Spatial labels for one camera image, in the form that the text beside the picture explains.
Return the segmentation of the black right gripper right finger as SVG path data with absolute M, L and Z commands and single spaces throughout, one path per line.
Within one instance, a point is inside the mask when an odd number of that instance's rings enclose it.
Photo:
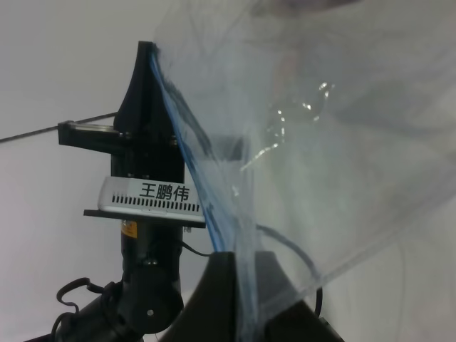
M 342 341 L 303 300 L 273 252 L 254 253 L 255 320 L 250 341 Z

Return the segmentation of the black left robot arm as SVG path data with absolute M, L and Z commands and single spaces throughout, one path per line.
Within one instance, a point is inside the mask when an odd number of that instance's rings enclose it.
M 158 54 L 154 43 L 138 44 L 133 75 L 111 126 L 86 120 L 57 126 L 60 145 L 110 156 L 98 208 L 85 215 L 122 222 L 123 274 L 105 286 L 87 277 L 63 286 L 59 302 L 80 287 L 96 298 L 84 307 L 69 302 L 43 341 L 141 341 L 170 327 L 183 310 L 183 232 L 203 228 L 208 218 L 201 192 L 185 183 L 195 163 L 165 101 Z

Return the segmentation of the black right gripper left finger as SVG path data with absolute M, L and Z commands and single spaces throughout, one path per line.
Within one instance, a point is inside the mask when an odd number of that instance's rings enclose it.
M 241 341 L 238 284 L 232 252 L 209 256 L 196 289 L 161 341 Z

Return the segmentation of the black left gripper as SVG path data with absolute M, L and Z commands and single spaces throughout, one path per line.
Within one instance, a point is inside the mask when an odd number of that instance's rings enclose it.
M 67 121 L 58 124 L 58 141 L 109 154 L 114 177 L 182 183 L 185 156 L 150 66 L 155 50 L 153 42 L 138 43 L 133 74 L 114 127 Z

